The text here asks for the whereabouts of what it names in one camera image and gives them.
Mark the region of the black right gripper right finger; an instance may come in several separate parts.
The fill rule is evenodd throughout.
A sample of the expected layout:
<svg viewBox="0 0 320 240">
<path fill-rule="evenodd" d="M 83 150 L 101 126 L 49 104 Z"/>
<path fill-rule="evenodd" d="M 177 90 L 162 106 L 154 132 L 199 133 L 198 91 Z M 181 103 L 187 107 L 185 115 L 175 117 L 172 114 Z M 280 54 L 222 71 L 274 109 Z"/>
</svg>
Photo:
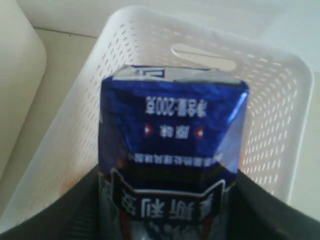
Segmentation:
<svg viewBox="0 0 320 240">
<path fill-rule="evenodd" d="M 224 240 L 318 240 L 320 222 L 277 199 L 244 173 L 223 171 L 227 194 Z"/>
</svg>

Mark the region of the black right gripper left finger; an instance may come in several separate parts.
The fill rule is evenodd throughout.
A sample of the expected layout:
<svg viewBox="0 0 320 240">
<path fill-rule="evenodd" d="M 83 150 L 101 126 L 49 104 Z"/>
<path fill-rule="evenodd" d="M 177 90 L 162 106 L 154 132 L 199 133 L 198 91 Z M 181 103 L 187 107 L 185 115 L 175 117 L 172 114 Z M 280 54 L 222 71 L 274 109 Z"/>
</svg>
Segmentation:
<svg viewBox="0 0 320 240">
<path fill-rule="evenodd" d="M 106 219 L 95 166 L 53 204 L 1 233 L 2 240 L 121 240 L 119 224 Z"/>
</svg>

